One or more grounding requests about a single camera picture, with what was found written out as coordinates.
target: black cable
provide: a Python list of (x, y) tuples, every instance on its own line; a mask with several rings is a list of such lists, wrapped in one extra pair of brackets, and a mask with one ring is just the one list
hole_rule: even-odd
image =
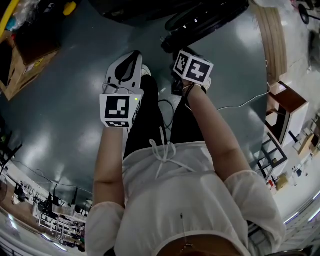
[(171, 102), (170, 102), (169, 100), (167, 100), (167, 99), (159, 100), (158, 103), (159, 103), (159, 102), (167, 102), (167, 103), (170, 104), (170, 106), (171, 106), (171, 108), (172, 108), (172, 119), (171, 119), (171, 122), (169, 123), (169, 125), (167, 125), (167, 124), (163, 121), (163, 122), (164, 122), (164, 127), (165, 127), (165, 129), (169, 129), (170, 132), (171, 132), (170, 126), (171, 126), (172, 123), (174, 122), (175, 108), (174, 108), (174, 106), (171, 104)]
[(43, 172), (39, 169), (36, 170), (32, 170), (30, 167), (26, 166), (23, 162), (17, 161), (17, 160), (13, 160), (12, 162), (14, 163), (20, 163), (21, 165), (23, 165), (24, 167), (26, 167), (27, 169), (29, 169), (31, 172), (33, 172), (34, 174), (38, 175), (39, 177), (42, 177), (44, 179), (46, 179), (47, 181), (49, 181), (50, 183), (53, 183), (52, 180), (48, 179), (47, 177), (45, 177), (45, 175), (43, 174)]
[(20, 162), (20, 161), (17, 161), (17, 160), (14, 160), (14, 161), (12, 161), (12, 162), (14, 162), (14, 163), (20, 163), (20, 164), (23, 165), (24, 167), (28, 168), (28, 169), (29, 169), (31, 172), (33, 172), (34, 174), (36, 174), (36, 175), (38, 175), (39, 177), (42, 177), (42, 178), (46, 179), (47, 181), (49, 181), (51, 184), (56, 184), (56, 185), (65, 186), (65, 187), (74, 187), (74, 188), (78, 188), (79, 190), (85, 191), (85, 192), (87, 192), (87, 193), (89, 193), (89, 194), (92, 194), (90, 191), (85, 190), (85, 189), (83, 189), (83, 188), (81, 188), (81, 187), (78, 187), (78, 186), (75, 186), (75, 185), (60, 184), (60, 183), (58, 183), (57, 181), (52, 181), (52, 180), (48, 179), (47, 177), (45, 177), (45, 175), (44, 175), (44, 173), (43, 173), (42, 170), (40, 170), (40, 169), (32, 170), (30, 167), (26, 166), (23, 162)]

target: concrete floor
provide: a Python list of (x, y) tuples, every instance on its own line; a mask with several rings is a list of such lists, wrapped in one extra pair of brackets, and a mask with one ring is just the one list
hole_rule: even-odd
[[(23, 142), (16, 160), (42, 170), (51, 180), (91, 191), (103, 130), (99, 94), (109, 65), (129, 51), (141, 51), (162, 91), (160, 99), (169, 99), (175, 107), (179, 103), (171, 95), (172, 56), (161, 49), (167, 20), (130, 27), (101, 17), (84, 0), (59, 27), (62, 48), (51, 64), (12, 101), (0, 98), (1, 113), (14, 132), (13, 143)], [(267, 92), (264, 48), (250, 10), (191, 48), (214, 63), (208, 95), (217, 108), (238, 106)], [(221, 111), (249, 160), (261, 148), (266, 106), (263, 96), (242, 108)], [(161, 108), (169, 123), (170, 107)], [(45, 179), (15, 164), (53, 190)], [(75, 188), (60, 185), (56, 191), (70, 202)], [(86, 198), (92, 196), (79, 191), (77, 203)]]

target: black pants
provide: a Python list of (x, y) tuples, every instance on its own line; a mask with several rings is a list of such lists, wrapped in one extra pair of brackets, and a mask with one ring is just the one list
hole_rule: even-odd
[[(135, 151), (150, 148), (150, 139), (153, 139), (158, 146), (162, 145), (160, 127), (166, 135), (164, 119), (158, 106), (156, 80), (149, 75), (144, 75), (141, 78), (140, 88), (143, 89), (144, 96), (126, 142), (124, 158)], [(187, 100), (183, 97), (173, 116), (171, 142), (174, 144), (204, 141), (198, 123), (192, 112), (185, 106), (186, 103)]]

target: necklace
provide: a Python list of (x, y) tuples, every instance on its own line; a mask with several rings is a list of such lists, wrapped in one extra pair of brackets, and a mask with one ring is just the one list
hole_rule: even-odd
[(184, 224), (184, 216), (183, 216), (182, 213), (180, 214), (180, 219), (181, 219), (181, 221), (182, 221), (182, 229), (183, 229), (183, 237), (184, 237), (184, 243), (185, 243), (185, 245), (184, 245), (183, 248), (180, 250), (178, 256), (181, 255), (183, 252), (185, 252), (185, 251), (187, 251), (187, 250), (196, 250), (197, 252), (199, 252), (199, 253), (204, 253), (204, 254), (206, 254), (206, 255), (208, 255), (208, 256), (209, 256), (209, 255), (210, 255), (210, 256), (239, 256), (239, 254), (219, 254), (219, 255), (218, 255), (218, 254), (214, 254), (214, 253), (212, 253), (212, 252), (207, 252), (207, 251), (202, 251), (202, 250), (196, 249), (195, 246), (194, 246), (192, 243), (188, 242), (188, 240), (187, 240), (186, 231), (185, 231), (185, 224)]

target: clutter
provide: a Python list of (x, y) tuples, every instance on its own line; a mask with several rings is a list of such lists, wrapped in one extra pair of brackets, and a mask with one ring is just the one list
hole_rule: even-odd
[(19, 0), (12, 17), (10, 18), (10, 31), (16, 31), (21, 28), (25, 22), (31, 21), (33, 13), (41, 0)]

